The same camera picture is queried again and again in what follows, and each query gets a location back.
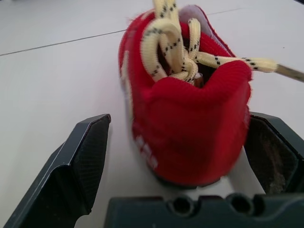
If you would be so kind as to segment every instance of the shoelace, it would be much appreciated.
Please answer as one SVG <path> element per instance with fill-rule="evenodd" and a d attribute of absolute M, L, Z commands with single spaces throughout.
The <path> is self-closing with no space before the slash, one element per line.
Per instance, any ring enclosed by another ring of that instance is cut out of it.
<path fill-rule="evenodd" d="M 183 45 L 178 9 L 175 0 L 153 0 L 155 20 L 143 33 L 141 40 L 141 57 L 146 71 L 155 81 L 168 77 L 158 61 L 157 48 L 161 47 L 163 56 L 171 68 L 170 77 L 194 84 L 198 73 L 197 63 L 218 68 L 219 66 L 240 60 L 252 71 L 264 73 L 276 72 L 289 78 L 304 82 L 304 73 L 285 67 L 265 58 L 238 58 L 215 56 L 199 52 L 200 22 L 197 19 L 188 21 L 190 46 L 187 51 Z"/>

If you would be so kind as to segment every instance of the white table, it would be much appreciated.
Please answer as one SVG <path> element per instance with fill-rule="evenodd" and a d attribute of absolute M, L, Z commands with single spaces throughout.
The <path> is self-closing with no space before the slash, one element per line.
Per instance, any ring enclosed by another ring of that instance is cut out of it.
<path fill-rule="evenodd" d="M 237 55 L 270 57 L 304 71 L 304 5 L 292 0 L 177 3 L 201 5 Z M 123 35 L 118 31 L 126 29 L 127 18 L 151 6 L 151 0 L 0 1 L 0 227 L 74 125 L 103 113 L 112 116 L 104 174 L 92 213 L 80 218 L 76 227 L 101 228 L 108 200 L 114 196 L 179 194 L 154 179 L 129 140 L 118 75 Z M 256 73 L 251 85 L 251 110 L 282 118 L 304 138 L 304 84 Z M 242 155 L 229 178 L 186 193 L 193 198 L 224 197 L 236 190 L 258 193 L 260 189 L 247 181 L 249 174 Z M 239 183 L 237 189 L 231 183 Z"/>

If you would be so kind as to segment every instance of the white logo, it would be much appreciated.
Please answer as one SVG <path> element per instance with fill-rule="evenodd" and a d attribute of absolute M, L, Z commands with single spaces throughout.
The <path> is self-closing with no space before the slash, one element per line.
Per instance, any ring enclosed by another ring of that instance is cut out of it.
<path fill-rule="evenodd" d="M 143 159 L 147 161 L 147 163 L 152 167 L 152 169 L 156 169 L 158 166 L 158 162 L 155 156 L 152 155 L 152 151 L 149 145 L 144 141 L 143 137 L 141 135 L 137 136 L 135 142 L 140 150 Z"/>

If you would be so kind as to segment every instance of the shoe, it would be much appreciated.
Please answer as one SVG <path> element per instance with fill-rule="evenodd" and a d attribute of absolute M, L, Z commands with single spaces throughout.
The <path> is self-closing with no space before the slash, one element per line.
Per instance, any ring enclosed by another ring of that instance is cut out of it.
<path fill-rule="evenodd" d="M 118 58 L 133 138 L 156 177 L 192 188 L 226 175 L 248 131 L 251 72 L 273 62 L 236 57 L 202 9 L 174 0 L 132 21 Z"/>

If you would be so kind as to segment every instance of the shoe tongue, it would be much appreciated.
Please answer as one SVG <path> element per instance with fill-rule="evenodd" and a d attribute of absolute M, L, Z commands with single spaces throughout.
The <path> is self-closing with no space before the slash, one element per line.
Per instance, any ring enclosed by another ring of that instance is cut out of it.
<path fill-rule="evenodd" d="M 225 46 L 222 42 L 217 38 L 217 36 L 213 33 L 211 27 L 209 26 L 208 20 L 205 17 L 203 11 L 196 5 L 188 5 L 183 7 L 179 11 L 180 22 L 188 23 L 188 20 L 191 18 L 196 18 L 200 22 L 200 30 L 202 33 L 205 33 L 207 36 L 215 40 L 222 48 Z"/>

